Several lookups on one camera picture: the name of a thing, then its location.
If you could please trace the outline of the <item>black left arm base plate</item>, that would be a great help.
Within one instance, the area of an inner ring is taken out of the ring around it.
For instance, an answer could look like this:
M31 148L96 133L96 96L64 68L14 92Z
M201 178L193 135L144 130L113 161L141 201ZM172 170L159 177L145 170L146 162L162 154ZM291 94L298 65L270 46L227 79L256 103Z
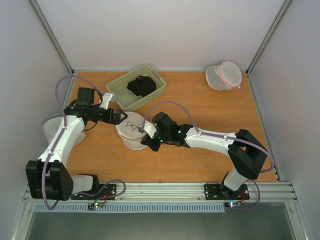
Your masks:
M117 185L116 184L108 184L106 185L103 190L95 196L89 196L82 193L77 193L71 196L71 200L82 200L82 201L93 201L99 198L103 200L107 198L107 200L114 200L115 195L117 193Z

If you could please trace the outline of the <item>white mesh laundry bag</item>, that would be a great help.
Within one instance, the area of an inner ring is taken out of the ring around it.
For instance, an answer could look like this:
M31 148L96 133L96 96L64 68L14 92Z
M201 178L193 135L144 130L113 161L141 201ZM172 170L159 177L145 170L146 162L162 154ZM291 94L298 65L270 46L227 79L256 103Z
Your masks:
M122 138L123 144L135 151L147 148L146 145L141 144L141 140L147 133L139 131L139 125L144 121L144 117L132 111L125 113L127 114L127 119L116 125L117 133Z

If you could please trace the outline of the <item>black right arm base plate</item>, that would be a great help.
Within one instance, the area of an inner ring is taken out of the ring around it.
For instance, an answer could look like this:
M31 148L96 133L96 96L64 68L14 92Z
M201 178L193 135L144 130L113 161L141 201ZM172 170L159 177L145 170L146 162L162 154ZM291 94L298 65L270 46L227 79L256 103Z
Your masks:
M206 200L241 201L249 200L249 190L246 184L242 184L237 191L227 190L223 192L220 183L207 182L203 185Z

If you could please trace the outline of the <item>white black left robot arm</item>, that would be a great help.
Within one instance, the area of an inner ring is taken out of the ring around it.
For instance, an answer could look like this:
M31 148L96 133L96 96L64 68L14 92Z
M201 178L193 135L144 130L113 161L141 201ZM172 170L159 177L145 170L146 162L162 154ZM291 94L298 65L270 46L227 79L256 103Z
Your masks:
M96 199L101 193L98 177L93 174L71 176L66 169L67 161L78 137L88 122L119 125L127 119L123 110L114 110L109 103L112 93L100 93L100 103L94 104L94 88L80 87L77 98L65 109L61 123L47 149L37 160L30 160L25 167L29 192L34 199L67 201L81 193Z

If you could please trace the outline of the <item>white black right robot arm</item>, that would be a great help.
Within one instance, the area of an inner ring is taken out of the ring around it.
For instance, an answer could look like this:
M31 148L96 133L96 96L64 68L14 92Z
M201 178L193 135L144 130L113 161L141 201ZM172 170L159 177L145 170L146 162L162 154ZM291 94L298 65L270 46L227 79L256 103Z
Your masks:
M161 145L200 148L228 156L234 168L223 178L219 191L224 199L234 197L241 185L256 180L267 158L263 145L247 130L236 133L204 131L191 124L177 124L160 112L152 121L143 121L138 130L146 135L141 144L157 152Z

